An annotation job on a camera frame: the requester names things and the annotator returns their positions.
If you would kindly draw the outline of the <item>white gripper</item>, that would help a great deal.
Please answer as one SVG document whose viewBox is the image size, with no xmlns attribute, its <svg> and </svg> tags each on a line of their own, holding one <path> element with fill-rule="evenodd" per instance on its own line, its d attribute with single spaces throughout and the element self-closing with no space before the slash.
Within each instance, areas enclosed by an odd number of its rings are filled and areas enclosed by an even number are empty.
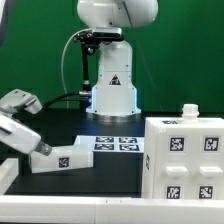
<svg viewBox="0 0 224 224">
<path fill-rule="evenodd" d="M 0 99 L 0 142 L 11 148 L 31 154 L 33 151 L 49 156 L 52 147 L 41 141 L 39 134 L 14 118 L 22 110 L 36 114 L 42 105 L 36 95 L 15 89 Z"/>
</svg>

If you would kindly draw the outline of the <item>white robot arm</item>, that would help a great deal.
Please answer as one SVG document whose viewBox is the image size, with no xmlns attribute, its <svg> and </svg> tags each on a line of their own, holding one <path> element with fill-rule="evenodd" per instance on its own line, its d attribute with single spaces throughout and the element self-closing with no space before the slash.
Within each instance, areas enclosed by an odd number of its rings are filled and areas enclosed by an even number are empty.
<svg viewBox="0 0 224 224">
<path fill-rule="evenodd" d="M 157 0 L 78 0 L 77 12 L 87 28 L 72 35 L 82 43 L 82 54 L 100 51 L 98 81 L 86 112 L 103 122 L 128 121 L 140 115 L 137 90 L 132 84 L 132 47 L 124 27 L 151 24 L 158 14 Z M 0 142 L 24 154 L 51 153 L 41 136 L 13 118 L 19 110 L 37 113 L 38 98 L 15 89 L 0 99 Z"/>
</svg>

